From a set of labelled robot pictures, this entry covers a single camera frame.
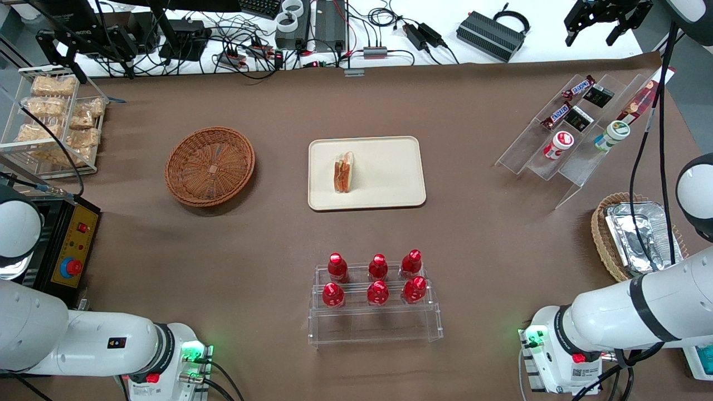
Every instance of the red bottle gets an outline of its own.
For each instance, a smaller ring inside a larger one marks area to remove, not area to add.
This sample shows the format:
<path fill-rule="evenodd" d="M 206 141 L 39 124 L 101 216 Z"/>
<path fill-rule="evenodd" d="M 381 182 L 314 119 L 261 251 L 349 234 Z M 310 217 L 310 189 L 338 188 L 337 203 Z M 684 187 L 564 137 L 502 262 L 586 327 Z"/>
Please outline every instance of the red bottle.
<path fill-rule="evenodd" d="M 406 281 L 404 290 L 401 291 L 401 299 L 405 303 L 417 303 L 424 296 L 426 296 L 426 279 L 420 275 Z"/>
<path fill-rule="evenodd" d="M 347 268 L 347 262 L 345 262 L 342 256 L 336 252 L 329 256 L 327 271 L 329 271 L 329 279 L 335 283 L 346 284 L 349 282 L 349 269 Z"/>
<path fill-rule="evenodd" d="M 414 278 L 419 275 L 421 271 L 421 251 L 414 249 L 409 252 L 408 255 L 404 256 L 401 261 L 401 267 L 399 268 L 399 277 L 408 280 L 409 278 Z"/>
<path fill-rule="evenodd" d="M 373 282 L 366 290 L 366 301 L 371 306 L 381 306 L 389 299 L 389 288 L 386 283 L 378 280 Z"/>
<path fill-rule="evenodd" d="M 389 266 L 386 264 L 386 258 L 377 253 L 374 259 L 369 264 L 369 279 L 371 281 L 386 280 L 386 274 L 389 272 Z"/>
<path fill-rule="evenodd" d="M 322 300 L 330 308 L 341 308 L 344 306 L 344 290 L 334 283 L 327 283 L 322 291 Z"/>

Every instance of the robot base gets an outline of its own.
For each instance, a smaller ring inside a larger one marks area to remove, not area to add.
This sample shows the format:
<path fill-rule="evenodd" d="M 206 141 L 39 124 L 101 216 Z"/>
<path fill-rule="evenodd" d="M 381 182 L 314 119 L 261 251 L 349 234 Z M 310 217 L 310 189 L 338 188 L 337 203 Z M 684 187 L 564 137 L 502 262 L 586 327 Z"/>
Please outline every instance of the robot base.
<path fill-rule="evenodd" d="M 602 371 L 602 359 L 594 362 L 574 363 L 555 335 L 555 315 L 558 306 L 546 306 L 533 317 L 532 324 L 525 329 L 528 341 L 539 342 L 531 348 L 533 362 L 548 392 L 577 394 L 593 383 Z M 599 393 L 599 386 L 587 395 Z"/>
<path fill-rule="evenodd" d="M 128 381 L 127 391 L 131 401 L 202 401 L 207 394 L 202 385 L 178 381 L 182 372 L 205 374 L 204 365 L 183 360 L 184 357 L 209 355 L 212 347 L 206 347 L 196 337 L 193 330 L 182 323 L 169 323 L 168 328 L 175 336 L 173 357 L 161 373 L 156 383 L 136 383 Z"/>

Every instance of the red button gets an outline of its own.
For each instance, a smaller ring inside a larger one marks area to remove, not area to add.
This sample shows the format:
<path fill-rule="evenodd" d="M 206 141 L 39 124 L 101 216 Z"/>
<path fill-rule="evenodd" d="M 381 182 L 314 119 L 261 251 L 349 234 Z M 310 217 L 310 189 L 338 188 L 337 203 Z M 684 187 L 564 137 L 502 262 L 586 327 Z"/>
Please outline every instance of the red button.
<path fill-rule="evenodd" d="M 76 259 L 70 260 L 69 263 L 67 263 L 67 273 L 70 275 L 82 273 L 82 262 Z"/>
<path fill-rule="evenodd" d="M 583 354 L 574 354 L 572 355 L 572 361 L 574 361 L 574 363 L 582 363 L 587 362 L 587 358 Z"/>

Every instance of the brown tablecloth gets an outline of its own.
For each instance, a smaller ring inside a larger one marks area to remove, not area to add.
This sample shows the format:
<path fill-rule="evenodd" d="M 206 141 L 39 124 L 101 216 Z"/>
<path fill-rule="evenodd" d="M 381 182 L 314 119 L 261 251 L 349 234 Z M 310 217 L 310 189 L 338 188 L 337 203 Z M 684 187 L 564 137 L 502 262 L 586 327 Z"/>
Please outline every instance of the brown tablecloth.
<path fill-rule="evenodd" d="M 635 123 L 632 138 L 556 211 L 567 183 L 516 177 L 493 163 L 573 74 L 610 73 L 628 82 L 658 63 L 649 54 L 375 68 L 364 78 L 314 68 L 261 82 L 227 74 L 100 81 L 108 95 L 128 103 L 108 109 L 99 172 L 86 177 L 86 198 L 103 209 L 87 269 L 92 307 L 188 324 L 215 345 L 216 361 L 248 401 L 519 400 L 516 330 L 543 306 L 614 283 L 597 256 L 590 214 L 605 196 L 627 190 L 645 122 Z M 208 126 L 232 127 L 251 140 L 255 175 L 225 207 L 184 208 L 165 188 L 164 163 L 181 138 Z M 666 132 L 673 192 L 680 168 L 699 151 L 670 98 Z M 425 205 L 309 209 L 311 141 L 392 135 L 412 135 L 421 144 Z M 660 199 L 657 149 L 652 135 L 636 187 L 654 200 Z M 689 250 L 703 249 L 671 199 Z M 428 264 L 444 339 L 319 351 L 307 344 L 316 264 L 334 251 L 355 263 L 377 252 L 400 258 L 412 248 Z M 636 373 L 631 400 L 712 396 L 711 385 L 686 377 L 676 350 L 662 351 Z M 110 378 L 33 382 L 57 401 L 122 399 Z M 8 395 L 3 399 L 35 399 L 14 381 L 0 381 L 0 389 Z"/>

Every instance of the control panel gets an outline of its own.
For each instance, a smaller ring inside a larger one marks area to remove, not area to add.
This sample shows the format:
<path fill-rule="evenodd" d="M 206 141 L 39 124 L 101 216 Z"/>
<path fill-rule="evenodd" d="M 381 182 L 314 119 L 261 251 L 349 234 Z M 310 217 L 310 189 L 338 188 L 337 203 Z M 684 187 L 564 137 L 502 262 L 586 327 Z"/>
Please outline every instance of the control panel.
<path fill-rule="evenodd" d="M 52 283 L 77 288 L 79 278 L 89 252 L 89 245 L 94 237 L 99 216 L 93 211 L 77 205 L 67 228 L 62 246 L 57 257 L 57 264 L 52 272 Z"/>

